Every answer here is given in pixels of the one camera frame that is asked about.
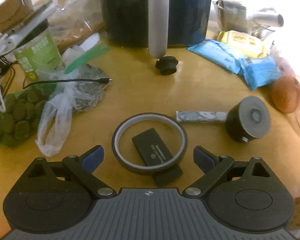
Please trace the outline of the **small black rectangular box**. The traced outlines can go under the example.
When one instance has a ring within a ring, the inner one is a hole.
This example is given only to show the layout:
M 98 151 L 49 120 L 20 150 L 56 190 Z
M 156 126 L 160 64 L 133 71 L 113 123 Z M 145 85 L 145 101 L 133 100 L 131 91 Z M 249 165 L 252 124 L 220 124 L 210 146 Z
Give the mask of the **small black rectangular box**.
M 134 136 L 132 142 L 146 166 L 160 165 L 173 158 L 155 128 Z

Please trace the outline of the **light blue wrapper pack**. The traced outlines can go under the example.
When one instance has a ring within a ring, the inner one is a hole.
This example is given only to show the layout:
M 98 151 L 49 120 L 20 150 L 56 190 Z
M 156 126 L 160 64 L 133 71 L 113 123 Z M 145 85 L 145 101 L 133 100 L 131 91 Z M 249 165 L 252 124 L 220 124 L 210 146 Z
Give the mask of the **light blue wrapper pack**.
M 211 39 L 205 39 L 200 44 L 190 46 L 188 51 L 200 55 L 236 75 L 243 75 L 242 63 L 248 58 L 239 49 Z

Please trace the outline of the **clear crumpled plastic bag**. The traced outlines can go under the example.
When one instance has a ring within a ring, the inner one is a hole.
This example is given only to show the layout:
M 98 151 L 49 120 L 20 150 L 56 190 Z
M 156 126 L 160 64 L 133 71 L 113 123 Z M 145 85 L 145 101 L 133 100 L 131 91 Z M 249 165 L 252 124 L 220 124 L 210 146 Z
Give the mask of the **clear crumpled plastic bag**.
M 82 65 L 69 74 L 56 73 L 56 88 L 46 102 L 38 125 L 36 145 L 46 157 L 60 152 L 72 123 L 72 116 L 94 108 L 102 100 L 110 77 L 100 68 Z

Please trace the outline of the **grey marbled bar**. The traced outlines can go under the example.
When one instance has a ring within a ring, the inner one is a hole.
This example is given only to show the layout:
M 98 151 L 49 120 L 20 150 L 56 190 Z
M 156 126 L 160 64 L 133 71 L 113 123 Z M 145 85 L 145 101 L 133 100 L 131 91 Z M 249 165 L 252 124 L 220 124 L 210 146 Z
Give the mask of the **grey marbled bar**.
M 227 115 L 227 112 L 176 111 L 176 120 L 183 123 L 226 122 Z

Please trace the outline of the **grey black filament spool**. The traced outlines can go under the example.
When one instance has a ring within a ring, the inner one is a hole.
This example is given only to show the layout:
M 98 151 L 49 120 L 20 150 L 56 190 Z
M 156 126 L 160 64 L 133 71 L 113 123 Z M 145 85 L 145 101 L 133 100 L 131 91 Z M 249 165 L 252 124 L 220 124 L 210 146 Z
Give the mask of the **grey black filament spool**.
M 225 127 L 237 142 L 250 142 L 263 138 L 270 130 L 271 117 L 265 103 L 256 96 L 248 96 L 227 114 Z

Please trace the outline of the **brown kapton tape roll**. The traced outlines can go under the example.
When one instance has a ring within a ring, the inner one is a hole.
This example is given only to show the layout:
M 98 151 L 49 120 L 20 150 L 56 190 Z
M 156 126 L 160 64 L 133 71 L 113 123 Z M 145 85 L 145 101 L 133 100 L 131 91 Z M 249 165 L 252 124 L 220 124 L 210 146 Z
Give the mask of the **brown kapton tape roll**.
M 135 136 L 132 141 L 143 161 L 152 160 L 152 164 L 149 166 L 137 165 L 124 158 L 119 151 L 121 136 L 128 128 L 143 121 L 161 122 L 176 129 L 181 138 L 181 147 L 178 152 L 175 155 L 169 155 L 168 148 L 158 133 L 154 129 L 149 129 Z M 119 124 L 111 141 L 113 153 L 119 163 L 126 169 L 138 174 L 153 174 L 177 165 L 185 155 L 187 144 L 188 137 L 185 129 L 175 119 L 160 113 L 140 113 L 129 117 Z

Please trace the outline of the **green labelled tub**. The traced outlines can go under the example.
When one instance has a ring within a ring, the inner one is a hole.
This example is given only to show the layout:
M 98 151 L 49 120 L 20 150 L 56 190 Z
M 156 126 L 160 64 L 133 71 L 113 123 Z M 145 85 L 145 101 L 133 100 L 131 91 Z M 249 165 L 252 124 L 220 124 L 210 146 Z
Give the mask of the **green labelled tub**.
M 30 82 L 39 80 L 38 72 L 54 72 L 63 65 L 48 20 L 31 31 L 13 51 L 13 55 Z

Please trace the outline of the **blue wipes pack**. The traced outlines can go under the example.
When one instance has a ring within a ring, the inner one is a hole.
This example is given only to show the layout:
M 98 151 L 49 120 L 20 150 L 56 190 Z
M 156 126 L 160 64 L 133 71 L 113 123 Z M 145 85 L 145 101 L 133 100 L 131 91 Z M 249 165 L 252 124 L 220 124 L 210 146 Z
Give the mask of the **blue wipes pack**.
M 251 91 L 270 85 L 282 76 L 272 56 L 242 59 L 241 67 L 243 77 Z

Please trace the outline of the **black air fryer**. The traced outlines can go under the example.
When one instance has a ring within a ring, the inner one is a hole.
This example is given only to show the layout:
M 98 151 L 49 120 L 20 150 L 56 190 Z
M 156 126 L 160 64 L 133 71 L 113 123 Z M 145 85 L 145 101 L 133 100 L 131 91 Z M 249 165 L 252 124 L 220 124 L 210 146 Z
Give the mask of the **black air fryer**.
M 211 1 L 101 0 L 101 5 L 106 34 L 116 44 L 186 47 L 205 39 Z

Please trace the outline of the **small black round cap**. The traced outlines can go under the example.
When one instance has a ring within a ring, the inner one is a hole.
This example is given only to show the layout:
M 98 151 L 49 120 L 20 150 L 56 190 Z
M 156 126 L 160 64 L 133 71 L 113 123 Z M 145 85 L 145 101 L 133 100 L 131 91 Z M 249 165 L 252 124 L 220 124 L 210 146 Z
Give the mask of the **small black round cap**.
M 155 67 L 161 75 L 172 75 L 177 71 L 178 63 L 179 61 L 175 57 L 165 56 L 155 63 Z

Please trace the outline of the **yellow wipes pack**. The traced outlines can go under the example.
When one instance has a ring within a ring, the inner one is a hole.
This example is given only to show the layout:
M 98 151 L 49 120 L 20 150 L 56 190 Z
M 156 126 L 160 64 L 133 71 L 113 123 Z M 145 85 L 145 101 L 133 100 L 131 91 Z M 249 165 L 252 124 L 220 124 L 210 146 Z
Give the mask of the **yellow wipes pack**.
M 234 30 L 221 31 L 217 36 L 217 41 L 240 50 L 249 58 L 256 59 L 267 56 L 263 42 L 246 33 Z

